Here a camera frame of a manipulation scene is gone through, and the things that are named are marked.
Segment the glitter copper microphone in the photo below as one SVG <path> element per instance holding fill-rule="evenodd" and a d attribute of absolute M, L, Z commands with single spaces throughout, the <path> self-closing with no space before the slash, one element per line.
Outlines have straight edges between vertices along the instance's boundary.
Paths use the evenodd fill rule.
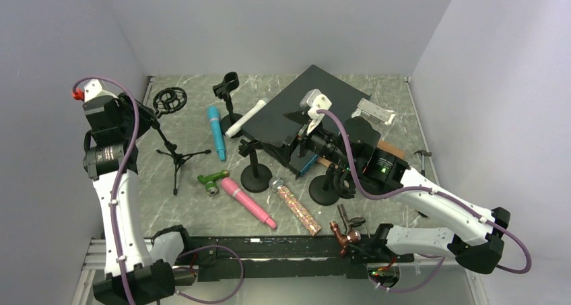
<path fill-rule="evenodd" d="M 274 176 L 269 181 L 269 188 L 280 197 L 288 206 L 292 213 L 297 217 L 298 221 L 308 230 L 311 236 L 316 236 L 321 231 L 320 224 L 309 213 L 309 211 L 301 204 L 299 199 L 291 192 L 284 181 Z"/>

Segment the short black clip stand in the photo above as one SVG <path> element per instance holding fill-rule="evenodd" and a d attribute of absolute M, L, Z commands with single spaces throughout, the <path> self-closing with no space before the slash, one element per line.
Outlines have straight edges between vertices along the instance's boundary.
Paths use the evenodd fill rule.
<path fill-rule="evenodd" d="M 242 157 L 249 157 L 250 164 L 244 168 L 240 175 L 242 186 L 251 193 L 261 193 L 269 188 L 269 181 L 273 175 L 270 169 L 260 164 L 257 152 L 263 149 L 263 144 L 259 140 L 240 140 L 238 153 Z"/>

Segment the black tripod shock mount stand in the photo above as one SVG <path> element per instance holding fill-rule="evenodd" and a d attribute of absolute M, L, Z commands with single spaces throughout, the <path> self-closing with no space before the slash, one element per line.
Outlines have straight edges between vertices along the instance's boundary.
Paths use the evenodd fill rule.
<path fill-rule="evenodd" d="M 154 112 L 156 118 L 159 119 L 164 115 L 167 114 L 174 114 L 182 110 L 182 108 L 188 102 L 188 96 L 184 89 L 180 87 L 169 87 L 160 90 L 153 98 L 152 107 L 154 108 Z M 211 150 L 206 149 L 204 151 L 197 151 L 190 154 L 180 154 L 176 150 L 178 146 L 169 141 L 164 132 L 161 130 L 160 123 L 156 121 L 152 127 L 158 132 L 159 136 L 162 138 L 164 142 L 164 147 L 166 151 L 162 151 L 157 149 L 156 152 L 161 155 L 169 156 L 172 158 L 174 164 L 174 184 L 173 184 L 173 195 L 177 196 L 178 194 L 178 172 L 182 168 L 183 165 L 186 164 L 193 156 L 201 155 L 201 154 L 210 154 Z"/>

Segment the white microphone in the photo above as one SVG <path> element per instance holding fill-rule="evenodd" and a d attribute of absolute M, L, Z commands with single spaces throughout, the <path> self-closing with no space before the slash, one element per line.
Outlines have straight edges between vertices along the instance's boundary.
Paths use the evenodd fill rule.
<path fill-rule="evenodd" d="M 235 137 L 241 132 L 242 127 L 244 124 L 249 121 L 258 111 L 260 111 L 267 103 L 269 102 L 268 98 L 261 98 L 257 101 L 257 103 L 242 117 L 240 117 L 225 133 L 224 135 L 227 138 Z"/>

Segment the pink toy microphone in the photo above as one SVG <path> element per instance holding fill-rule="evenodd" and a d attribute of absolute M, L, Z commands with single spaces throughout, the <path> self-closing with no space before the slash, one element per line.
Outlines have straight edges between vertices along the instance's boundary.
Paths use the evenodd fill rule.
<path fill-rule="evenodd" d="M 245 207 L 251 214 L 253 214 L 261 223 L 265 224 L 272 230 L 277 228 L 277 224 L 273 218 L 254 200 L 246 194 L 239 185 L 231 178 L 223 178 L 220 182 L 223 190 L 243 207 Z"/>

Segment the tall black microphone stand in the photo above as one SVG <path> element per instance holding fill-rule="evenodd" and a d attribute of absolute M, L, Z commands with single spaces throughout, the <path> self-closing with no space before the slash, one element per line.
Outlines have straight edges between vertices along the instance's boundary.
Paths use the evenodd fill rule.
<path fill-rule="evenodd" d="M 228 111 L 228 114 L 220 119 L 220 127 L 223 134 L 225 134 L 232 125 L 243 117 L 242 114 L 234 112 L 234 105 L 230 95 L 231 91 L 237 89 L 239 84 L 237 72 L 231 71 L 225 74 L 221 83 L 212 87 L 213 93 L 218 99 L 225 102 L 226 110 Z"/>

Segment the blue toy microphone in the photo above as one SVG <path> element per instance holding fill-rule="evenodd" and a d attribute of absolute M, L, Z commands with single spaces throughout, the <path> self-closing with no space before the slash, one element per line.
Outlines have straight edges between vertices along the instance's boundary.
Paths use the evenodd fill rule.
<path fill-rule="evenodd" d="M 213 140 L 215 143 L 216 152 L 220 161 L 226 160 L 226 146 L 224 142 L 224 136 L 222 134 L 222 128 L 220 125 L 220 113 L 215 106 L 209 106 L 207 108 L 207 118 L 211 126 L 211 132 L 213 135 Z"/>

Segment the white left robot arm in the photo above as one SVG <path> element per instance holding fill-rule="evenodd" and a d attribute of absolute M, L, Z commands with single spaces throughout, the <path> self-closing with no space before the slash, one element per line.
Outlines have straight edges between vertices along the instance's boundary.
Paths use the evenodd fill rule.
<path fill-rule="evenodd" d="M 83 167 L 97 193 L 106 240 L 105 278 L 93 285 L 94 297 L 103 304 L 151 304 L 170 297 L 172 266 L 188 263 L 194 247 L 181 225 L 158 232 L 151 248 L 145 243 L 135 145 L 142 110 L 127 95 L 107 91 L 88 92 L 83 109 L 91 126 Z"/>

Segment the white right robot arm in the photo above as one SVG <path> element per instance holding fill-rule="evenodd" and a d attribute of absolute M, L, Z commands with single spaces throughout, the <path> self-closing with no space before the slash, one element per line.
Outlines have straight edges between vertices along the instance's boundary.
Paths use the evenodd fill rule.
<path fill-rule="evenodd" d="M 310 129 L 311 120 L 301 110 L 288 118 L 298 123 L 298 132 L 283 141 L 263 140 L 263 145 L 270 145 L 285 161 L 308 152 L 329 161 L 327 172 L 310 184 L 315 203 L 329 206 L 359 193 L 370 200 L 392 198 L 439 221 L 430 229 L 379 225 L 370 241 L 375 259 L 413 253 L 452 257 L 483 274 L 500 266 L 510 221 L 507 210 L 478 207 L 428 180 L 405 160 L 379 148 L 380 133 L 360 116 L 337 121 L 335 132 L 322 126 Z"/>

